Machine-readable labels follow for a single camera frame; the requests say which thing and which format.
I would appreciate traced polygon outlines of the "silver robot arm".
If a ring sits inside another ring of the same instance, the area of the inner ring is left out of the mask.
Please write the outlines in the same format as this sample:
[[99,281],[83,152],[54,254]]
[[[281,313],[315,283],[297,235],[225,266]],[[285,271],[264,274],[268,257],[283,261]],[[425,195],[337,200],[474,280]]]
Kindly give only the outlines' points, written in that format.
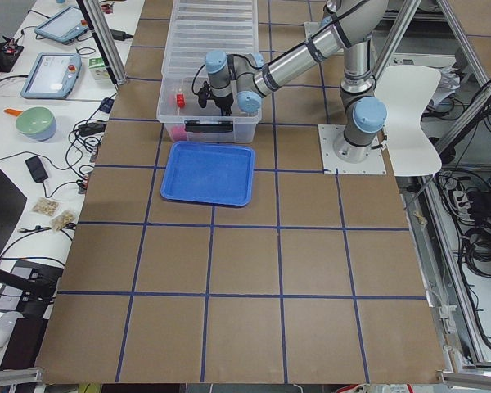
[[208,79],[196,92],[199,106],[212,101],[222,115],[229,116],[236,103],[245,113],[254,114],[265,97],[342,51],[340,97],[347,124],[333,148],[346,162],[364,161],[387,117],[385,104],[374,96],[376,77],[369,59],[372,32],[387,6],[379,0],[329,1],[318,31],[268,63],[253,54],[208,52],[204,66]]

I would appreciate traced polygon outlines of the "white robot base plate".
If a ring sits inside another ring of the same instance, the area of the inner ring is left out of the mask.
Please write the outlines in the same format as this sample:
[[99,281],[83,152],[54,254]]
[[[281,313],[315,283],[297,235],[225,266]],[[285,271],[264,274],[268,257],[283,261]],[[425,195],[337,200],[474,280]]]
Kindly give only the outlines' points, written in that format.
[[322,167],[325,174],[386,175],[377,137],[366,147],[355,147],[344,139],[344,125],[320,124]]

